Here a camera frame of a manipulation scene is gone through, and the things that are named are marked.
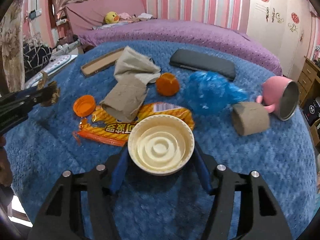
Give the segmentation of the person's left hand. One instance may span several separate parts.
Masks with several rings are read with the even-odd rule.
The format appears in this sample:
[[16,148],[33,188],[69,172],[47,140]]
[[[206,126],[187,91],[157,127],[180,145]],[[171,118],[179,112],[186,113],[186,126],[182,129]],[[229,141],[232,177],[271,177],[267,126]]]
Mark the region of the person's left hand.
[[5,187],[10,187],[12,184],[13,176],[10,168],[9,159],[7,156],[7,152],[4,149],[6,144],[6,140],[3,136],[1,136],[1,144],[0,144],[0,183]]

